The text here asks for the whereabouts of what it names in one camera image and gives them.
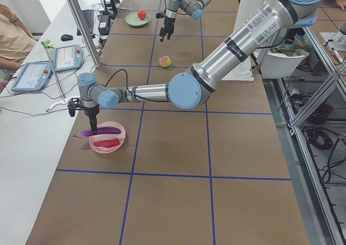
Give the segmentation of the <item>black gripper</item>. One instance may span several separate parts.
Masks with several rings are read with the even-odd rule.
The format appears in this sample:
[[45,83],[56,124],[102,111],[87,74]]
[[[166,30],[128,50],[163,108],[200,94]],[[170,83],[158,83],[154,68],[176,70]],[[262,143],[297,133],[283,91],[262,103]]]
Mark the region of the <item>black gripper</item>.
[[97,115],[99,114],[99,106],[84,107],[84,114],[89,118],[91,132],[97,133]]
[[175,18],[165,17],[164,18],[164,26],[161,27],[159,35],[160,35],[160,42],[164,41],[165,36],[167,38],[170,38],[171,35],[174,33],[175,28]]

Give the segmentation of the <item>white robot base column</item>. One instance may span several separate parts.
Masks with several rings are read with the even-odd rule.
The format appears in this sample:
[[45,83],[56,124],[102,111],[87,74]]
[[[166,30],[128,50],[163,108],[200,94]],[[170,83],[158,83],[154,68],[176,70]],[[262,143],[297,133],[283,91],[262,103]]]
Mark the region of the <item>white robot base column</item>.
[[[245,47],[249,47],[251,32],[245,28],[245,21],[250,18],[255,11],[262,6],[264,0],[240,0],[234,32],[231,38],[237,46],[245,52]],[[250,58],[247,57],[243,62],[234,67],[223,78],[223,81],[253,81],[254,76],[251,69]]]

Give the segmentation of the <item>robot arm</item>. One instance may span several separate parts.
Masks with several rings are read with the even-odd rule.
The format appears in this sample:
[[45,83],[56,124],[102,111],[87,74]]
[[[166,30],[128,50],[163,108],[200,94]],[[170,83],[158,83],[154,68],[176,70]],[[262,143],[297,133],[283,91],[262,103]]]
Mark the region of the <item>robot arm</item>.
[[212,0],[195,0],[191,2],[189,0],[168,0],[168,3],[165,3],[164,11],[159,11],[156,14],[157,19],[164,19],[163,27],[161,27],[159,32],[160,41],[163,42],[165,37],[169,40],[174,33],[175,20],[179,10],[182,10],[192,19],[198,20],[203,13],[203,9],[211,1]]
[[171,102],[180,109],[192,109],[205,103],[217,89],[217,83],[244,62],[276,32],[284,28],[304,27],[316,20],[322,0],[263,0],[263,3],[202,62],[194,63],[169,83],[107,88],[92,73],[77,77],[79,109],[88,116],[91,129],[82,136],[109,134],[97,127],[99,108],[113,109],[124,102]]

